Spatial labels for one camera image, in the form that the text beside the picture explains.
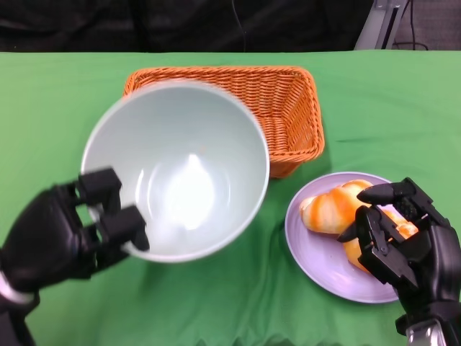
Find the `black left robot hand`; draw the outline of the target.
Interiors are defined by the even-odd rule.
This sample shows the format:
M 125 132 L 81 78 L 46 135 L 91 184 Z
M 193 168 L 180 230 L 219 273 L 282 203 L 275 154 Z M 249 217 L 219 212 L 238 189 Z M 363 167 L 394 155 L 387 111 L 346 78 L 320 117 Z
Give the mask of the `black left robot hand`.
M 16 291 L 37 292 L 67 279 L 89 279 L 127 257 L 122 245 L 149 250 L 135 205 L 120 203 L 114 169 L 82 174 L 39 193 L 1 247 L 1 271 Z

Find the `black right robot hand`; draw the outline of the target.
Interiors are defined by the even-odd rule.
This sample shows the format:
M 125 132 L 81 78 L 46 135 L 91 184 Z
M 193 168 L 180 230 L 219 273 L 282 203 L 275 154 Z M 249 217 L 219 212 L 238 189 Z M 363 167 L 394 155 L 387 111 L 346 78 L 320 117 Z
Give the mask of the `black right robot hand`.
M 460 302 L 460 242 L 451 223 L 410 178 L 361 191 L 364 204 L 341 243 L 357 239 L 359 263 L 396 290 L 408 314 Z

